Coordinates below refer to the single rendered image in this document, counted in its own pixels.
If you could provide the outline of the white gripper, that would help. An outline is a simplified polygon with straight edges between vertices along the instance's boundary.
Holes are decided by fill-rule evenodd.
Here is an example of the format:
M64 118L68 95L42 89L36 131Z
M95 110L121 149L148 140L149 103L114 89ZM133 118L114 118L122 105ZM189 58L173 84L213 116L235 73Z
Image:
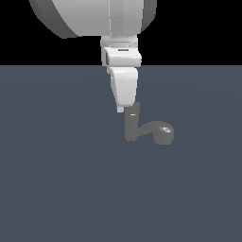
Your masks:
M142 56L138 38L134 36L102 36L100 41L102 65L111 75L111 88L116 110L123 112L135 102L138 70Z

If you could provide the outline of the grey faucet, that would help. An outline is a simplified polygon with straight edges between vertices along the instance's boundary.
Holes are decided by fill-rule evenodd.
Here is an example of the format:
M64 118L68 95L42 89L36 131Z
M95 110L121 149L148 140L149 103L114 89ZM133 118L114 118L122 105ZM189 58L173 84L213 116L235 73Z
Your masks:
M151 121L138 127L140 103L125 108L125 139L134 142L138 137L152 134L158 145L170 145L174 139L174 128L163 121Z

